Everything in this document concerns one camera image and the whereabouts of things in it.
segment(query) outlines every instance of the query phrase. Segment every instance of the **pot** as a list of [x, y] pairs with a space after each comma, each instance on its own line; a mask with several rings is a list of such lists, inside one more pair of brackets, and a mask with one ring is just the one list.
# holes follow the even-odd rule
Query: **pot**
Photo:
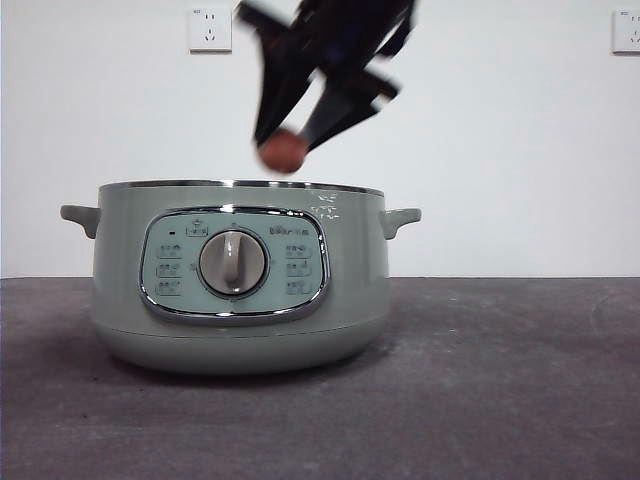
[[421, 214], [358, 187], [181, 180], [104, 185], [61, 216], [95, 239], [91, 316], [112, 354], [224, 375], [364, 349], [389, 309], [386, 240]]

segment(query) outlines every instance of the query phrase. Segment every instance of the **pot base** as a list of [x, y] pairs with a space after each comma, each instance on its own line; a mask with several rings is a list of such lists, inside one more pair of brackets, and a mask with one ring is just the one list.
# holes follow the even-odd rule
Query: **pot base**
[[299, 370], [354, 355], [380, 334], [385, 319], [305, 334], [244, 338], [163, 337], [95, 327], [111, 353], [141, 367], [195, 375], [252, 375]]

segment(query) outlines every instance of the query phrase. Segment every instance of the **pot handle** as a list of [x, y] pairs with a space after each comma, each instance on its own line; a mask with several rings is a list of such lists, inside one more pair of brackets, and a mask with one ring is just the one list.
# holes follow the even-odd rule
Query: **pot handle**
[[64, 220], [82, 225], [87, 237], [96, 238], [96, 230], [98, 230], [98, 223], [100, 223], [99, 208], [63, 205], [60, 207], [60, 216]]
[[389, 210], [381, 212], [380, 223], [382, 223], [382, 231], [384, 238], [391, 240], [396, 238], [398, 229], [409, 223], [419, 222], [422, 218], [422, 211], [419, 208], [405, 208], [402, 210]]

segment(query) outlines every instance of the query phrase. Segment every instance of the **button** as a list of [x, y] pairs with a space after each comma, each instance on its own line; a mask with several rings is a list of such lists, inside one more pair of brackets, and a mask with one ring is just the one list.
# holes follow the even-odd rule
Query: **button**
[[187, 237], [206, 237], [209, 235], [209, 227], [202, 220], [195, 219], [187, 225]]
[[156, 276], [160, 278], [181, 277], [182, 272], [179, 263], [161, 263], [156, 267]]
[[159, 282], [156, 285], [156, 293], [161, 296], [179, 296], [180, 292], [180, 280], [167, 280]]
[[311, 258], [311, 249], [307, 245], [287, 245], [287, 258]]
[[304, 280], [287, 282], [287, 295], [308, 295], [311, 293], [311, 285]]
[[308, 277], [311, 275], [311, 265], [306, 260], [287, 263], [287, 277]]
[[177, 243], [160, 245], [156, 249], [158, 258], [182, 258], [182, 247]]

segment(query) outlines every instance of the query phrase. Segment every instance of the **dial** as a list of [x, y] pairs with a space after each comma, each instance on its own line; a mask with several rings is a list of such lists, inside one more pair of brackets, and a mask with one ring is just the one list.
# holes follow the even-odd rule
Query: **dial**
[[213, 236], [200, 253], [200, 274], [215, 292], [242, 295], [252, 290], [264, 275], [266, 255], [252, 235], [228, 230]]

